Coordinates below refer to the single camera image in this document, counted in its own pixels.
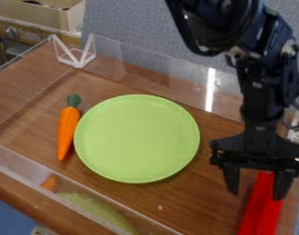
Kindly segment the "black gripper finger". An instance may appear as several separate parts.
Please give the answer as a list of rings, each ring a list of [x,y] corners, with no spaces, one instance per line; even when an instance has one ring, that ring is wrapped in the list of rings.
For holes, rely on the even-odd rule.
[[[239,193],[240,169],[233,165],[223,165],[221,168],[227,189],[235,195]]]
[[[273,200],[281,200],[285,198],[285,195],[291,189],[293,178],[296,173],[293,170],[284,170],[275,172],[273,180]]]

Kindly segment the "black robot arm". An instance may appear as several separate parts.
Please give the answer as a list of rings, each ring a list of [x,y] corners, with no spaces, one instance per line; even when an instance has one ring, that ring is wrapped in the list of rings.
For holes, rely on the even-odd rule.
[[[213,57],[223,53],[236,70],[245,129],[209,142],[209,163],[225,185],[239,192],[243,168],[275,173],[272,197],[285,197],[299,176],[299,144],[281,138],[284,109],[299,107],[299,46],[281,16],[263,0],[164,0],[188,49]]]

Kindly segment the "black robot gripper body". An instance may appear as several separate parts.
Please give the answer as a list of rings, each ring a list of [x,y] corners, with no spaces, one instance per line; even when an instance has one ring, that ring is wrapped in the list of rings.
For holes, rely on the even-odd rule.
[[[245,121],[241,133],[209,141],[209,163],[219,168],[232,166],[299,174],[299,143],[276,133],[277,120]]]

